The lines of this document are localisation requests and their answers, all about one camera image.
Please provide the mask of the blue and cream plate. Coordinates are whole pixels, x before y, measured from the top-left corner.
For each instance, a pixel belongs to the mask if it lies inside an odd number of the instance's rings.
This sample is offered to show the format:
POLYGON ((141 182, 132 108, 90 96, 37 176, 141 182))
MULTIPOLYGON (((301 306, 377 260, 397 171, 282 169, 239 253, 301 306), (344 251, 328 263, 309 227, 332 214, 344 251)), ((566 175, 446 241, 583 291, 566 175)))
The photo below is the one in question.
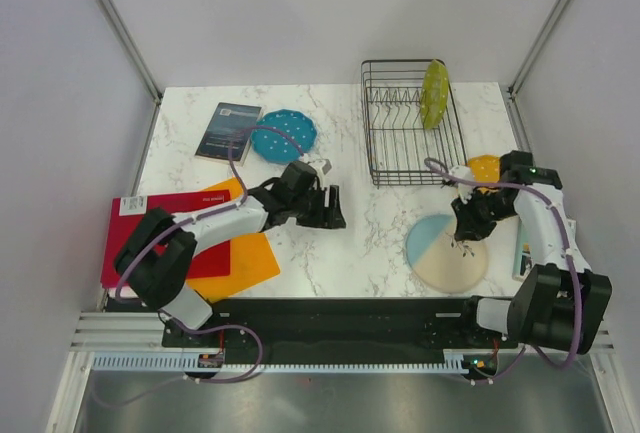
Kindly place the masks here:
POLYGON ((414 275, 445 294, 470 291, 486 276, 489 265, 485 241, 456 240, 456 225, 452 215, 428 215, 411 227, 405 239, 405 256, 414 275))

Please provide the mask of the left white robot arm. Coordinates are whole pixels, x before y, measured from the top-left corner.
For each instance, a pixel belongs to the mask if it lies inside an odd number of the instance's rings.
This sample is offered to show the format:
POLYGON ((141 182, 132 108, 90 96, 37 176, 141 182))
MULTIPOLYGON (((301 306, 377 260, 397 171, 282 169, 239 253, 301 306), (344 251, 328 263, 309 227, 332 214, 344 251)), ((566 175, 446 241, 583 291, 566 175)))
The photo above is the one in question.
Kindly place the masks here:
POLYGON ((244 188, 238 200, 184 213, 149 210, 115 255, 119 282, 128 284, 146 306, 167 314, 196 345, 211 345, 220 324, 212 306, 186 283, 193 259, 291 218, 305 228, 344 229, 339 187, 325 186, 322 180, 329 168, 327 160, 318 166, 296 160, 281 175, 244 188))

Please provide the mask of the blue polka dot plate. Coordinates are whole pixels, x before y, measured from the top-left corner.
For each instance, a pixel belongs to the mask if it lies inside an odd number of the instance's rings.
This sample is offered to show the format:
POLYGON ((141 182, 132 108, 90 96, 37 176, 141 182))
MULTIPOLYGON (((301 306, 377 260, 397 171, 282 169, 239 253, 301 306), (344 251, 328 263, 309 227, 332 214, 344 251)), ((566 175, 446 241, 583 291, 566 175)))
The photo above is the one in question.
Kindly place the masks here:
POLYGON ((251 133, 254 151, 265 161, 287 164, 313 148, 317 129, 310 117, 297 110, 280 109, 264 115, 251 133))

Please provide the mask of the yellow polka dot plate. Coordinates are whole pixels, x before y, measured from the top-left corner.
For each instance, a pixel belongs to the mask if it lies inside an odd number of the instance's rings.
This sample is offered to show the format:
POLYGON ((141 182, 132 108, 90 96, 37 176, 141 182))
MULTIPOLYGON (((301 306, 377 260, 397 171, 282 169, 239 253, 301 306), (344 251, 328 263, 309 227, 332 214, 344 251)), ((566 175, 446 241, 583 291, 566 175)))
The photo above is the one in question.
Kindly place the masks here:
POLYGON ((495 184, 500 181, 500 158, 494 155, 480 155, 470 158, 467 166, 471 169, 474 180, 480 183, 495 184))

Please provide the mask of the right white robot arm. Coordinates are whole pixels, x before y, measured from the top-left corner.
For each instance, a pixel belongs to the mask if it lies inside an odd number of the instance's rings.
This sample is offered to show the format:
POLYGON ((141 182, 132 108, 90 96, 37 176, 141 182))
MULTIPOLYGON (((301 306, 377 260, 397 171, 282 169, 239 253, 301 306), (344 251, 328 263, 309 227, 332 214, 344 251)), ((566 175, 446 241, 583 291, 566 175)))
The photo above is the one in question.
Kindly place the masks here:
POLYGON ((581 254, 564 210, 559 174, 535 164, 529 152, 514 150, 499 159, 499 180, 475 180, 468 166, 447 173, 458 189, 451 207, 457 242, 487 238, 501 220, 516 217, 526 232, 531 270, 509 300, 477 297, 475 312, 458 321, 458 334, 477 347, 494 331, 537 349, 570 356, 587 353, 608 306, 612 285, 593 273, 581 254))

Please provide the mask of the black wire dish rack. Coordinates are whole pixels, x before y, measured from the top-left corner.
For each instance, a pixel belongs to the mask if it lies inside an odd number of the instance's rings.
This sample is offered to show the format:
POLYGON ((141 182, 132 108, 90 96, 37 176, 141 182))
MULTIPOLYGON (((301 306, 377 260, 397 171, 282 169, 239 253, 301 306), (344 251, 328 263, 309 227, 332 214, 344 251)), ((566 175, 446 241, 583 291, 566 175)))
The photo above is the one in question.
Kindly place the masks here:
POLYGON ((376 186, 440 184, 442 180, 426 170, 425 158, 432 157, 447 167, 467 161, 450 83, 441 122, 433 129, 422 125, 420 95, 432 60, 440 59, 366 60, 361 64, 366 153, 369 174, 376 186))

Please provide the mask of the green polka dot plate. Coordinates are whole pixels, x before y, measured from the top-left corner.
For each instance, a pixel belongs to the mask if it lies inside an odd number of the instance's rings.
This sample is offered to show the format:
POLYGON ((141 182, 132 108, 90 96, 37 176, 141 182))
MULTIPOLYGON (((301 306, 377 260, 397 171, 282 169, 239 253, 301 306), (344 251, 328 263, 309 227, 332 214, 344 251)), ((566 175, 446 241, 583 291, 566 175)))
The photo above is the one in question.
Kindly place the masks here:
POLYGON ((448 70, 442 61, 432 60, 426 69, 420 95, 420 115, 425 129, 439 125, 446 112, 448 96, 448 70))

